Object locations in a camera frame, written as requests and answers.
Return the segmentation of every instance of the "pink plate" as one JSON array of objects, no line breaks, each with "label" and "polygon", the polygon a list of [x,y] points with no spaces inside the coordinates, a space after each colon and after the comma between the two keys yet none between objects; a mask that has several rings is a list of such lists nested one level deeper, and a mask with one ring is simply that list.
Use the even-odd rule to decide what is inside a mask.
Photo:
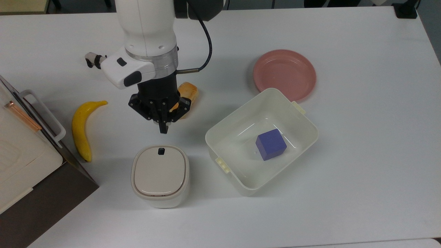
[{"label": "pink plate", "polygon": [[253,78],[260,92],[276,88],[290,101],[306,98],[317,81],[311,62],[290,50],[273,50],[262,55],[254,65]]}]

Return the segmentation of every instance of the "table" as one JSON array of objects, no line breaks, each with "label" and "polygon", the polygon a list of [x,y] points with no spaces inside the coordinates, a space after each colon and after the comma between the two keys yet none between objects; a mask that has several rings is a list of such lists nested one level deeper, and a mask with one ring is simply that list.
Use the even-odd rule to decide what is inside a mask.
[{"label": "table", "polygon": [[[116,89],[89,69],[87,52],[123,43],[114,13],[1,16],[0,74],[33,89],[71,128],[85,101],[107,100],[87,123],[100,188],[31,247],[291,247],[441,237],[441,67],[420,19],[392,7],[223,11],[207,23],[213,58],[179,75],[200,89],[189,118],[159,133],[127,106],[136,87]],[[179,68],[205,61],[198,22],[176,20]],[[208,129],[258,94],[254,62],[291,49],[318,83],[299,104],[318,141],[282,174],[242,197],[210,160]],[[71,135],[64,138],[74,150]],[[191,188],[178,208],[150,207],[131,189],[136,153],[181,147]]]},{"label": "table", "polygon": [[0,0],[0,15],[46,14],[49,0]]},{"label": "table", "polygon": [[383,242],[355,243],[355,244],[330,244],[319,245],[314,248],[439,248],[441,245],[433,239],[395,240]]}]

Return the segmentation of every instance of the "purple block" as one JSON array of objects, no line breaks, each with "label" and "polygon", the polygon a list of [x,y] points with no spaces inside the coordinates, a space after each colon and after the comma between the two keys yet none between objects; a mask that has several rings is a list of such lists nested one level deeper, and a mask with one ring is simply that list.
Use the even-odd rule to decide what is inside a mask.
[{"label": "purple block", "polygon": [[263,161],[281,155],[286,149],[285,141],[278,129],[257,136],[256,146]]}]

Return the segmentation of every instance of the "yellow banana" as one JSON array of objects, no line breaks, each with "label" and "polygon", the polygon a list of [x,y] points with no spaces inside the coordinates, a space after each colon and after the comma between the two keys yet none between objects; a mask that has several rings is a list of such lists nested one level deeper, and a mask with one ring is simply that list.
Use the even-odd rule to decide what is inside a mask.
[{"label": "yellow banana", "polygon": [[83,103],[75,111],[72,118],[72,136],[75,147],[86,162],[92,161],[92,151],[86,137],[86,121],[89,115],[98,107],[106,105],[107,101],[88,101]]}]

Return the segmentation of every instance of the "cable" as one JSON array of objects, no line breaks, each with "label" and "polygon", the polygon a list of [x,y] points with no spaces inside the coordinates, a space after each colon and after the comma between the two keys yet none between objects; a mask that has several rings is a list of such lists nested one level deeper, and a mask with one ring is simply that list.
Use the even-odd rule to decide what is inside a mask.
[{"label": "cable", "polygon": [[204,22],[202,21],[202,19],[201,19],[201,17],[199,16],[199,14],[196,12],[196,9],[195,9],[195,8],[193,7],[193,5],[190,3],[190,0],[187,0],[187,3],[188,3],[188,6],[190,6],[190,8],[193,10],[195,16],[198,18],[198,21],[200,22],[200,24],[201,24],[201,26],[202,26],[202,28],[203,28],[203,30],[204,30],[204,32],[205,32],[205,35],[207,36],[207,41],[208,41],[208,48],[209,48],[209,51],[208,51],[208,57],[207,57],[207,60],[205,60],[205,63],[204,63],[201,67],[199,67],[199,68],[192,68],[192,69],[185,69],[185,70],[176,70],[176,74],[184,74],[184,73],[192,73],[192,72],[198,72],[198,71],[201,71],[202,69],[205,68],[205,66],[208,65],[208,62],[209,62],[210,59],[211,59],[211,54],[213,53],[213,45],[211,44],[210,34],[208,33],[208,30],[207,30],[207,28],[205,27]]}]

